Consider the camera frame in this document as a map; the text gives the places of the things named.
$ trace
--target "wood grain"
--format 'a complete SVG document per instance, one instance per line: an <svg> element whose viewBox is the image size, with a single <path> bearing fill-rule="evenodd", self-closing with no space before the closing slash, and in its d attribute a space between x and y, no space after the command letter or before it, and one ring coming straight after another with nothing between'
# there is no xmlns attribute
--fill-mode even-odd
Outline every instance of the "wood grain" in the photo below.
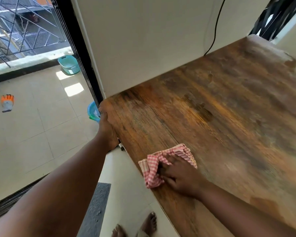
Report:
<svg viewBox="0 0 296 237"><path fill-rule="evenodd" d="M296 228L296 59L266 40L241 39L103 107L138 168L184 143L207 179ZM167 185L153 193L181 236L233 236L202 203Z"/></svg>

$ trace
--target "hand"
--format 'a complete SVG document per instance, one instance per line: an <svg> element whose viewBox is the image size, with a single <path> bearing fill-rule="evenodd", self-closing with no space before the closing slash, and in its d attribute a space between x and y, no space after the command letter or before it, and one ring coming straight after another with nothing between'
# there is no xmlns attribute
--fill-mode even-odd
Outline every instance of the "hand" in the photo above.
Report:
<svg viewBox="0 0 296 237"><path fill-rule="evenodd" d="M108 151L113 150L119 143L116 132L113 126L108 122L108 114L103 112L100 118L100 127L96 135L103 145L108 148Z"/></svg>
<svg viewBox="0 0 296 237"><path fill-rule="evenodd" d="M172 164L162 163L160 174L165 182L182 195L197 198L200 189L208 181L182 157L165 153L163 156Z"/></svg>

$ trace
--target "wall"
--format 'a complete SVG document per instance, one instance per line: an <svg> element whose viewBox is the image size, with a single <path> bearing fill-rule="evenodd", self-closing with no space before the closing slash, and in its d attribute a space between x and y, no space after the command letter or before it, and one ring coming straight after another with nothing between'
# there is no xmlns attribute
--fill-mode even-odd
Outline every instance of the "wall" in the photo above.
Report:
<svg viewBox="0 0 296 237"><path fill-rule="evenodd" d="M271 42L296 57L296 14Z"/></svg>
<svg viewBox="0 0 296 237"><path fill-rule="evenodd" d="M202 56L222 0L72 2L108 97ZM268 2L226 0L212 50L245 37Z"/></svg>

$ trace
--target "red and white checkered cloth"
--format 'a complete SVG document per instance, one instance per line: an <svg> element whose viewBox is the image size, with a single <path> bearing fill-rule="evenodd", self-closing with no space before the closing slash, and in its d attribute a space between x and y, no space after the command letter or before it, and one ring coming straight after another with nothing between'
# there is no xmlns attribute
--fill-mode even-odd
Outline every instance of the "red and white checkered cloth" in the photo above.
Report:
<svg viewBox="0 0 296 237"><path fill-rule="evenodd" d="M147 159L138 161L138 164L143 173L145 184L148 189L158 187L164 183L164 180L157 174L159 161L170 165L171 163L163 157L162 153L176 154L187 160L192 166L197 169L196 161L191 153L191 150L185 144L179 144L167 150L158 151L151 155L147 155Z"/></svg>

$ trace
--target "power cord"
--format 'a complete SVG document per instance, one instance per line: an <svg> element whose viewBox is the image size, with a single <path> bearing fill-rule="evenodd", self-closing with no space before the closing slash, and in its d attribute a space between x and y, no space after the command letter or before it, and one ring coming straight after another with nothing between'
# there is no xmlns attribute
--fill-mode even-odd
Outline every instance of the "power cord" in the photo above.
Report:
<svg viewBox="0 0 296 237"><path fill-rule="evenodd" d="M224 6L224 4L225 4L225 0L222 1L222 5L221 5L221 7L220 7L220 10L219 10L219 13L218 13L218 16L217 16L216 25L215 25L215 34L214 34L214 40L213 40L213 43L211 44L211 46L209 47L208 51L206 51L206 53L205 53L204 55L206 55L206 54L211 50L211 48L213 47L213 45L214 45L214 43L215 43L218 19L219 19L219 16L220 16L220 13L221 13L221 11L222 11L222 7Z"/></svg>

